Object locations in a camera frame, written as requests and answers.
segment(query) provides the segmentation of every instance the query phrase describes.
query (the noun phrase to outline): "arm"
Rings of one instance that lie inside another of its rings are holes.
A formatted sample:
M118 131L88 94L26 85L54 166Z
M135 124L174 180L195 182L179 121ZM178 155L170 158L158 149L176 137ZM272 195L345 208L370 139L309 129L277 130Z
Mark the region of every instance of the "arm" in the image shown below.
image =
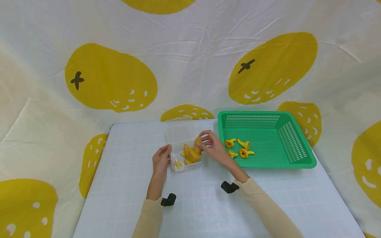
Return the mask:
M161 194L166 179L166 168L170 163L168 156L171 150L172 147L166 145L160 148L152 158L154 172L132 238L156 238L159 236L163 220Z
M197 144L210 157L222 164L235 177L242 198L256 211L264 226L274 238L303 238L302 233L287 214L266 194L259 185L229 156L212 131L203 131L203 143Z

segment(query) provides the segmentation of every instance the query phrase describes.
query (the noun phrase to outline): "white table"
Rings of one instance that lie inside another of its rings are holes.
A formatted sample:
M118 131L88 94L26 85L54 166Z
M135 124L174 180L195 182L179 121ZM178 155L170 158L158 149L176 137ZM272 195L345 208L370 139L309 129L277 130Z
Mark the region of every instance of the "white table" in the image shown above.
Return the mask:
M218 134L217 120L177 121ZM73 238L131 237L152 175L152 155L165 145L163 122L115 124ZM256 213L238 192L226 194L233 177L207 157L200 169L175 174L168 168L163 197L177 196L164 208L160 237L269 237ZM364 237L325 170L245 169L290 216L306 238Z

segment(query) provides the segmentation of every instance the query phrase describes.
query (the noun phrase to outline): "lemon pattern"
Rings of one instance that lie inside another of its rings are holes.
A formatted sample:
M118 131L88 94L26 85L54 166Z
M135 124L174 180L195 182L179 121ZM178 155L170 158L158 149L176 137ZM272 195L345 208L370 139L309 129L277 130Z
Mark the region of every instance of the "lemon pattern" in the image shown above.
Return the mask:
M355 140L352 165L361 189L381 208L381 121L369 127Z
M311 147L316 145L322 134L322 118L319 108L315 104L289 101L282 103L277 111L291 113Z
M152 14L171 14L189 7L195 0L122 0L136 10Z
M98 167L99 160L106 145L108 134L100 134L93 137L86 145L83 152L81 177L79 179L79 191L82 197L86 198L89 192L91 182Z
M180 105L166 111L160 121L172 120L179 117L191 116L192 120L196 119L212 119L213 114L208 110L189 104Z
M377 237L372 236L371 234L368 234L368 233L364 233L364 235L366 238L377 238Z
M157 95L151 70L134 56L89 43L71 55L65 68L70 93L93 109L138 111Z
M317 41L307 32L277 36L253 49L235 65L229 96L240 104L260 104L276 98L312 67Z
M0 201L0 237L51 237L58 201L52 185L35 179L2 181Z

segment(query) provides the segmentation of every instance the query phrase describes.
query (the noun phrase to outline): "green plastic basket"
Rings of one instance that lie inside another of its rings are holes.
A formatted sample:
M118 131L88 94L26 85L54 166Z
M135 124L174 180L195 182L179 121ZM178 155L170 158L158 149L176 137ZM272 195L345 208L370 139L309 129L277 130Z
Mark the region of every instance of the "green plastic basket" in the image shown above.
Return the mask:
M293 115L272 111L223 111L218 114L218 132L225 140L250 141L249 158L234 160L241 167L304 168L316 166L316 159ZM226 150L238 153L242 147L234 142Z

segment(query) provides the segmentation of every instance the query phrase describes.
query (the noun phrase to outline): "beige long-sleeve shirt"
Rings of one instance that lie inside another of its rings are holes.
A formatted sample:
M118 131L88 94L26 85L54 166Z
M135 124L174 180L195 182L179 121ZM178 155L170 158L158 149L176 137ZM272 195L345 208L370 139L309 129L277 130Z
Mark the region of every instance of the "beige long-sleeve shirt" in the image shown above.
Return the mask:
M303 238L302 233L287 214L249 178L246 183L234 181L242 198L257 212L273 238ZM145 200L132 238L157 238L163 220L162 198Z

